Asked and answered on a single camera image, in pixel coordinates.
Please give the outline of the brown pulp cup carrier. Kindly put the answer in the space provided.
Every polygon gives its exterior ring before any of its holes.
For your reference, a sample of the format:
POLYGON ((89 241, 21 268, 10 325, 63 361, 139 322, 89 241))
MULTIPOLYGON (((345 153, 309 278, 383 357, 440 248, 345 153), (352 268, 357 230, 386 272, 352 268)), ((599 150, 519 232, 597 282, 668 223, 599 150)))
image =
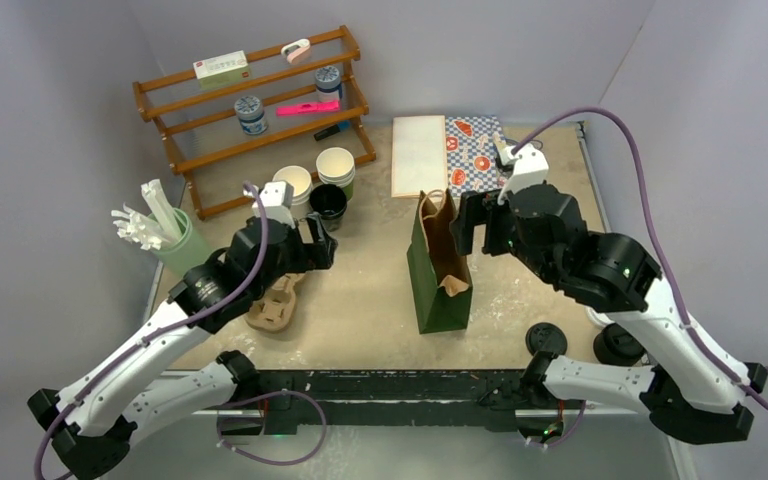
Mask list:
POLYGON ((296 288, 304 277, 304 274, 287 274, 279 278, 244 315, 246 324, 266 333, 285 330, 298 304, 296 288))

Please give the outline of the green paper bag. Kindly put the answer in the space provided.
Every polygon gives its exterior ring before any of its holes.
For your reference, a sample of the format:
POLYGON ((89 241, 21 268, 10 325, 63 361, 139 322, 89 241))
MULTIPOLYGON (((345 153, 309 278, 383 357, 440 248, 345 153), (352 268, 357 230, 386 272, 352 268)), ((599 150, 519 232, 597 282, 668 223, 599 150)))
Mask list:
POLYGON ((422 335, 465 330, 469 324, 473 284, 450 231, 455 218, 448 189, 420 193, 406 257, 422 335))

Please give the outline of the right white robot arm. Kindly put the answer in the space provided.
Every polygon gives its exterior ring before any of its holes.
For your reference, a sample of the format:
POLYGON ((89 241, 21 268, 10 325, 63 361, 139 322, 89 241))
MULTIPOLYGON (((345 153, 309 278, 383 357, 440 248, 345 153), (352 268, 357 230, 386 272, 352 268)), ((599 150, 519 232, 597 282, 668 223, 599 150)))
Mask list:
POLYGON ((588 228, 577 200, 543 183, 517 192, 468 191, 450 229, 457 251, 509 254, 541 281, 607 316, 653 359, 649 367, 612 366, 540 351, 521 378, 524 399, 613 405, 648 417, 664 434, 692 445, 744 441, 767 369, 726 353, 675 299, 664 268, 632 237, 588 228))

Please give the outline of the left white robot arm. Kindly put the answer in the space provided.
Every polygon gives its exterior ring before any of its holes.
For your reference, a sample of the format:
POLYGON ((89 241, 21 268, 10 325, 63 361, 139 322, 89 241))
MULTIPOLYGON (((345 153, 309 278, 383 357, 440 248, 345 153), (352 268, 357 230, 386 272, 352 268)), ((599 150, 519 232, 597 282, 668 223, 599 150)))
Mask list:
POLYGON ((307 215, 312 240, 296 221, 250 218, 226 248, 186 272, 152 317, 98 367, 59 391, 40 389, 27 405, 69 475, 97 479, 132 447, 203 408, 244 409, 285 395, 263 383, 252 361, 228 351, 203 369, 154 391, 149 385, 184 353, 242 316, 277 280, 326 270, 336 240, 320 215, 307 215))

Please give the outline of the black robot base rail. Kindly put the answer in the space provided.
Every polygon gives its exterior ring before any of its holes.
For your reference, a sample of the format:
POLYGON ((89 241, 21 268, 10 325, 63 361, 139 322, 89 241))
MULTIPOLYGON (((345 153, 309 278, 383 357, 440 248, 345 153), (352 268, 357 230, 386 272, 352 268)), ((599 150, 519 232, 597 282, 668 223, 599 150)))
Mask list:
POLYGON ((578 400, 528 387, 516 369, 262 370, 230 409, 262 408, 269 435, 306 425, 481 427, 539 436, 578 400))

